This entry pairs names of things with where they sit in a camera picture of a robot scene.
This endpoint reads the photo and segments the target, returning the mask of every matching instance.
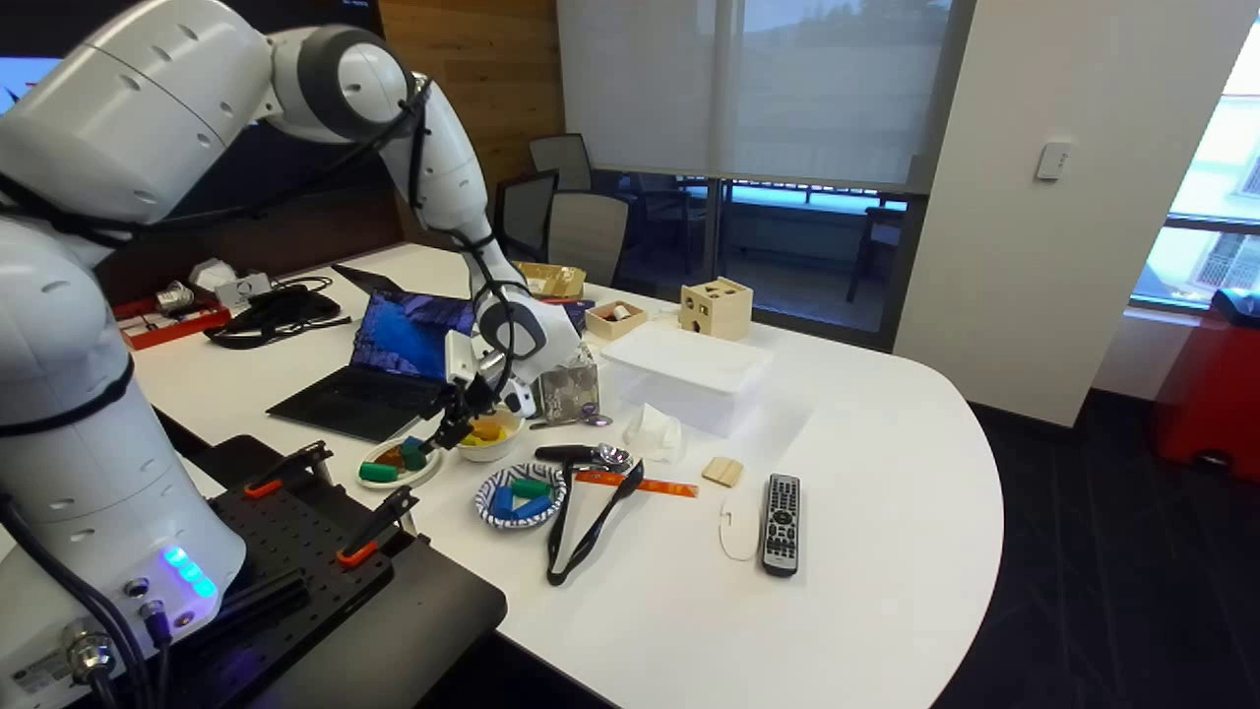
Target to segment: small bowl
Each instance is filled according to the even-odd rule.
[[[513,485],[528,485],[528,489],[546,489],[535,497],[516,497]],[[563,503],[566,489],[563,478],[553,467],[513,467],[492,473],[479,489],[475,489],[475,513],[483,526],[516,532],[516,530],[538,530],[555,515],[555,507]]]
[[[474,423],[474,435],[455,446],[466,461],[492,467],[507,456],[507,450],[518,436],[518,418],[507,409],[492,409]]]

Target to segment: tv remote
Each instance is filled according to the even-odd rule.
[[[787,473],[764,480],[760,566],[785,578],[801,566],[801,480]]]

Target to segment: light switch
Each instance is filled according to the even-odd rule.
[[[1062,183],[1066,157],[1072,157],[1066,138],[1043,142],[1030,178],[1036,183]]]

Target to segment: window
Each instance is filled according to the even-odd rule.
[[[1137,304],[1206,310],[1218,289],[1260,289],[1260,20],[1188,161],[1135,289]]]

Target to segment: wooden cube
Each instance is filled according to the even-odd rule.
[[[679,325],[717,339],[743,339],[753,325],[753,289],[726,278],[680,289]]]
[[[634,331],[640,325],[647,325],[647,310],[625,301],[613,301],[613,304],[587,310],[587,331],[598,339],[621,339],[625,331]]]

